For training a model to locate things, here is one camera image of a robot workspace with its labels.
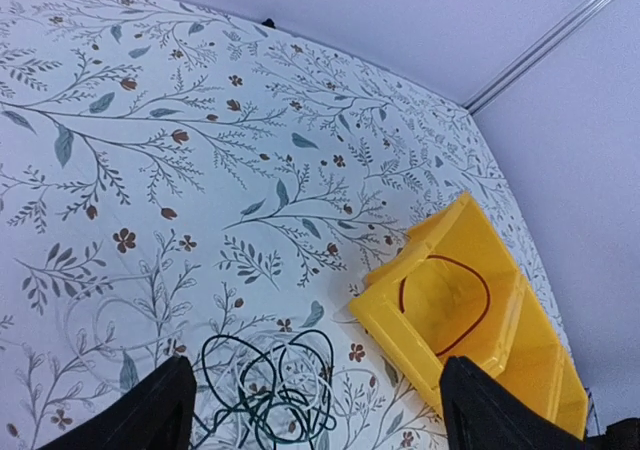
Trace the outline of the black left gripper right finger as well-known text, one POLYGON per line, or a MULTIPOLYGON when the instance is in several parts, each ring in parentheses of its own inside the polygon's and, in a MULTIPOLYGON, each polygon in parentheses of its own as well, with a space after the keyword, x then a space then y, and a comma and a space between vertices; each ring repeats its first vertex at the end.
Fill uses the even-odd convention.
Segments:
POLYGON ((467 357, 440 377, 448 446, 455 450, 581 449, 583 441, 526 407, 467 357))

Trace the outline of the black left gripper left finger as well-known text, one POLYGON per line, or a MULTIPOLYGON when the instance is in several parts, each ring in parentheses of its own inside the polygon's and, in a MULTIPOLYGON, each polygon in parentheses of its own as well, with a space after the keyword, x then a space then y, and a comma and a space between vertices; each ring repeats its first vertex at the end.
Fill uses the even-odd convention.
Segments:
POLYGON ((109 408, 43 448, 186 449, 195 397, 189 360, 172 356, 109 408))

